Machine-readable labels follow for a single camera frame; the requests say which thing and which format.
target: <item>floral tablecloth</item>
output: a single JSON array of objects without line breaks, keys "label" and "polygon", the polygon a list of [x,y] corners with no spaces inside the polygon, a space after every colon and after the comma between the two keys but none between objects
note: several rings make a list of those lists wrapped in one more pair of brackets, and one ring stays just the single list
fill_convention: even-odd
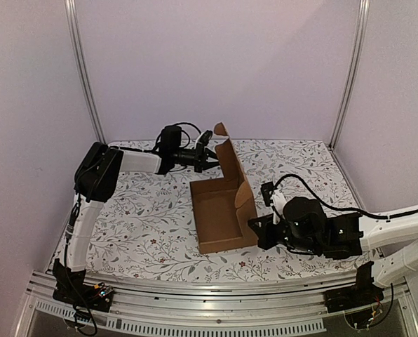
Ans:
[{"label": "floral tablecloth", "polygon": [[[219,141],[210,142],[210,147]],[[112,145],[152,148],[153,142]],[[335,206],[355,205],[351,192],[322,142],[235,140],[234,146],[255,194],[259,216],[270,213],[260,197],[260,185],[285,173],[303,177],[316,193]],[[204,173],[191,169],[158,176],[120,173],[114,196],[95,224],[87,261],[91,272],[179,282],[253,282],[326,275],[355,270],[367,256],[334,261],[288,253],[277,246],[256,246],[221,253],[198,252],[189,182],[216,178],[220,168]],[[310,196],[299,181],[281,186],[284,195]],[[55,256],[63,250],[64,240]]]}]

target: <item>cardboard box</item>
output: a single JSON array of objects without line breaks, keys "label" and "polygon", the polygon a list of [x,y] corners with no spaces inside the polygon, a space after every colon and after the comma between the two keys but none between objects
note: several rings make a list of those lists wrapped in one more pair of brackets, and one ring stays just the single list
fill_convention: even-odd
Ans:
[{"label": "cardboard box", "polygon": [[[228,136],[223,123],[214,134]],[[231,139],[215,147],[223,178],[190,183],[200,253],[215,253],[257,244],[248,220],[257,217],[250,184]]]}]

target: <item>floral patterned surface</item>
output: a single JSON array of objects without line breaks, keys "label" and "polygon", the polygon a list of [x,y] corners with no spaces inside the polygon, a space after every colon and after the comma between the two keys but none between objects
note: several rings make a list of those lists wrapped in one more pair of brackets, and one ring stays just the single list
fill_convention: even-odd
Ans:
[{"label": "floral patterned surface", "polygon": [[[210,146],[218,143],[213,140]],[[113,145],[151,148],[153,142]],[[259,216],[270,213],[260,185],[285,173],[303,177],[326,202],[355,205],[351,192],[322,142],[237,140],[238,152],[255,194]],[[288,253],[283,246],[263,251],[256,246],[201,255],[191,208],[189,182],[222,176],[220,168],[204,173],[190,169],[157,176],[120,173],[114,196],[95,224],[87,261],[91,272],[122,277],[180,282],[253,282],[326,275],[350,271],[368,260],[359,256],[334,261]],[[298,180],[281,186],[284,195],[310,196]],[[335,212],[326,210],[328,215]],[[63,250],[64,241],[55,256]]]}]

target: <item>brown cardboard box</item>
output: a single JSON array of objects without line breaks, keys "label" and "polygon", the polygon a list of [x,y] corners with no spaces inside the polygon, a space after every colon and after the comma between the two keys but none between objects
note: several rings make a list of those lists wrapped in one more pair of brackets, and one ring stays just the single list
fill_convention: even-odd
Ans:
[{"label": "brown cardboard box", "polygon": [[[214,134],[229,136],[223,123]],[[190,183],[200,253],[227,251],[257,244],[248,220],[257,217],[250,184],[231,139],[215,147],[223,178]]]}]

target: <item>vent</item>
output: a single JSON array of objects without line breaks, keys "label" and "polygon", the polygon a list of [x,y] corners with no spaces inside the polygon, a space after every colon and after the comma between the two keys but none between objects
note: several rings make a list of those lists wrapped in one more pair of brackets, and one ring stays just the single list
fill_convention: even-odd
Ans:
[{"label": "vent", "polygon": [[[39,311],[65,318],[73,319],[74,310],[67,305],[52,303],[38,299],[36,308]],[[323,320],[281,324],[276,326],[254,326],[246,328],[189,328],[187,326],[166,326],[162,324],[145,324],[134,322],[129,319],[108,317],[106,324],[99,327],[103,329],[120,331],[136,336],[148,337],[282,337],[282,336],[305,336],[312,333],[326,331]]]}]

